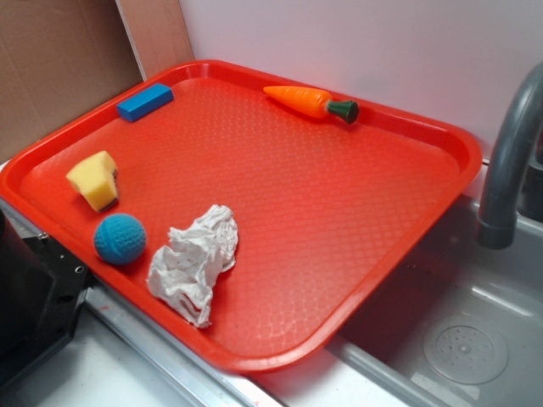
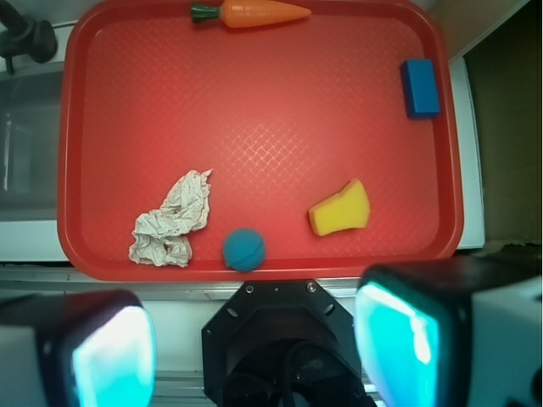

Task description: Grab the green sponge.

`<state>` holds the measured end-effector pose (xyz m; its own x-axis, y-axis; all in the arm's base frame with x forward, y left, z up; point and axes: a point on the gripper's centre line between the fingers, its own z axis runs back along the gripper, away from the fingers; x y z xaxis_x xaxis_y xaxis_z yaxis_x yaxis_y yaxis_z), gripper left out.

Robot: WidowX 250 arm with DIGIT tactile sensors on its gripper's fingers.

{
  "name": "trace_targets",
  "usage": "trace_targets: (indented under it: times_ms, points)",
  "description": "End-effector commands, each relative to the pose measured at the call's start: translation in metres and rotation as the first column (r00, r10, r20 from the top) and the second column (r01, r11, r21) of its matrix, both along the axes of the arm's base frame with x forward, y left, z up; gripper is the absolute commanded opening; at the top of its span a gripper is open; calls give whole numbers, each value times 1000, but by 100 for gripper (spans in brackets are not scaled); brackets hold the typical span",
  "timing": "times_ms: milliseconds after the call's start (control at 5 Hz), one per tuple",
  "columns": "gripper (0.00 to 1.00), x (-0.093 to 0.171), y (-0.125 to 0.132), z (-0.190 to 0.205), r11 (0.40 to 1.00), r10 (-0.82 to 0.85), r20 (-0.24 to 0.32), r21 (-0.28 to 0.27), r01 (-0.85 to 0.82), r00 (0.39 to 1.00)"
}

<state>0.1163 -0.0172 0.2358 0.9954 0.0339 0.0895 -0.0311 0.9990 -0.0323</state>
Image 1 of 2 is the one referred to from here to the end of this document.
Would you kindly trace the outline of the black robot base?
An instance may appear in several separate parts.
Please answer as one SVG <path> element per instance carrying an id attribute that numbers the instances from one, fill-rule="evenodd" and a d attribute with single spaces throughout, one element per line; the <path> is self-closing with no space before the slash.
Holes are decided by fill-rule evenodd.
<path id="1" fill-rule="evenodd" d="M 1 388 L 72 340 L 91 278 L 56 239 L 21 237 L 1 215 Z"/>

